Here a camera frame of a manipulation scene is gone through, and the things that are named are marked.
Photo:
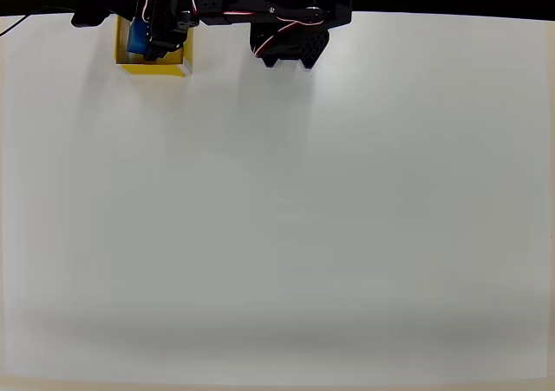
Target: black cable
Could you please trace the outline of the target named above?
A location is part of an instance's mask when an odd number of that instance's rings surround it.
[[[29,14],[27,14],[26,16],[22,17],[21,19],[19,19],[17,22],[13,23],[11,26],[9,26],[7,29],[5,29],[3,32],[0,33],[0,37],[5,36],[6,34],[8,34],[10,31],[12,31],[15,27],[17,27],[19,24],[21,24],[23,21],[25,21],[27,18],[29,18],[30,16],[33,16],[35,14],[38,14],[40,12],[43,12],[45,10],[67,10],[67,11],[73,11],[70,8],[65,8],[65,7],[58,7],[57,5],[43,5],[42,7],[38,7],[35,8],[34,10],[32,10]]]

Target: yellow box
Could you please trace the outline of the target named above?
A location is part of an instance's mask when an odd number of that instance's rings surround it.
[[[168,53],[156,62],[146,62],[142,55],[127,52],[131,23],[118,16],[115,62],[132,75],[173,75],[184,77],[193,72],[193,29],[189,30],[183,48]]]

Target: robotic arm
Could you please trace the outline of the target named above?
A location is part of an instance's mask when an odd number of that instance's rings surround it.
[[[312,68],[329,29],[350,23],[352,0],[82,0],[72,24],[99,25],[110,12],[132,22],[129,51],[148,61],[180,49],[200,21],[250,23],[252,52],[267,67],[281,59]]]

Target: white table surface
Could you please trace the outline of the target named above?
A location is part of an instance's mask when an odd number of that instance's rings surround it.
[[[172,384],[546,376],[545,25],[356,15],[312,72],[200,28],[192,77],[114,19],[7,36],[10,372]]]

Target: blue block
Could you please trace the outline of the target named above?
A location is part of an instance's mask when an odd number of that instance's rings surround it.
[[[129,40],[127,41],[127,51],[137,55],[145,55],[147,52],[147,23],[135,19],[129,29]]]

